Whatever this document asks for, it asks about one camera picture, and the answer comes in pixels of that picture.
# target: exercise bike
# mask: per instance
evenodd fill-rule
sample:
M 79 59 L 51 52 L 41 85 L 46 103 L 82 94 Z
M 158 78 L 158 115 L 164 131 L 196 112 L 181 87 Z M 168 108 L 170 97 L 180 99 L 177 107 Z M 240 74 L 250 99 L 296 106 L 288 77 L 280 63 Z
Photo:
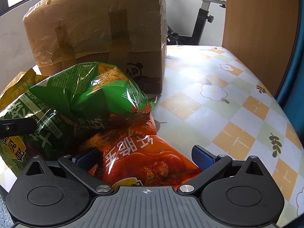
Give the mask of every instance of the exercise bike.
M 206 21 L 212 23 L 214 19 L 212 15 L 209 15 L 209 7 L 211 3 L 220 4 L 221 7 L 226 8 L 226 1 L 202 0 L 202 6 L 199 9 L 192 36 L 179 35 L 168 26 L 167 45 L 198 45 L 201 40 Z

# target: table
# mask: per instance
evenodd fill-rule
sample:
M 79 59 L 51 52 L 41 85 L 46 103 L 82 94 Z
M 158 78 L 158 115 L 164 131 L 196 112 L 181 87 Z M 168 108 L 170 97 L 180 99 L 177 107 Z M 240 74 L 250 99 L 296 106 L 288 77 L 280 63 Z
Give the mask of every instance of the table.
M 304 212 L 304 151 L 265 86 L 227 49 L 168 46 L 158 135 L 191 159 L 199 144 L 236 160 L 257 155 L 285 198 L 282 226 Z

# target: gray ribbed plate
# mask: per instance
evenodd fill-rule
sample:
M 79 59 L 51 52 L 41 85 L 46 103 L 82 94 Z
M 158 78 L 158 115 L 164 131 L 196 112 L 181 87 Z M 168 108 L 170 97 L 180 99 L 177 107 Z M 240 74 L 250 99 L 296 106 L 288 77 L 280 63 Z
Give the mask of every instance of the gray ribbed plate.
M 194 197 L 172 187 L 120 187 L 98 197 L 89 211 L 61 228 L 224 228 L 204 213 Z

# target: crosshair symbol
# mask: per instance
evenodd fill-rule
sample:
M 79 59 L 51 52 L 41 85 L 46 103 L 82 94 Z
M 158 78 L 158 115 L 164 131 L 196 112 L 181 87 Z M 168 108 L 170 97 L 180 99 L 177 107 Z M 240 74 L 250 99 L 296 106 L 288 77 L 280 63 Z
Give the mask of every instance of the crosshair symbol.
M 149 189 L 145 189 L 145 190 L 142 191 L 142 192 L 144 192 L 145 194 L 149 194 L 149 193 L 151 193 L 151 192 L 153 192 L 153 191 L 151 191 L 151 190 L 149 190 Z

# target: white wall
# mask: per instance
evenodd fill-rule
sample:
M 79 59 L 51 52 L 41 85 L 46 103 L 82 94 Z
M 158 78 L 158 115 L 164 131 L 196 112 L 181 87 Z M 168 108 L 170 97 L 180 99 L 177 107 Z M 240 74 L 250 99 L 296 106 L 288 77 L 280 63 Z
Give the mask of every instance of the white wall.
M 28 1 L 0 17 L 0 92 L 19 72 L 35 65 L 22 18 L 39 1 Z
M 191 36 L 201 5 L 201 0 L 166 0 L 168 25 L 178 34 Z M 214 20 L 206 23 L 200 45 L 222 46 L 225 11 L 219 4 L 210 5 Z

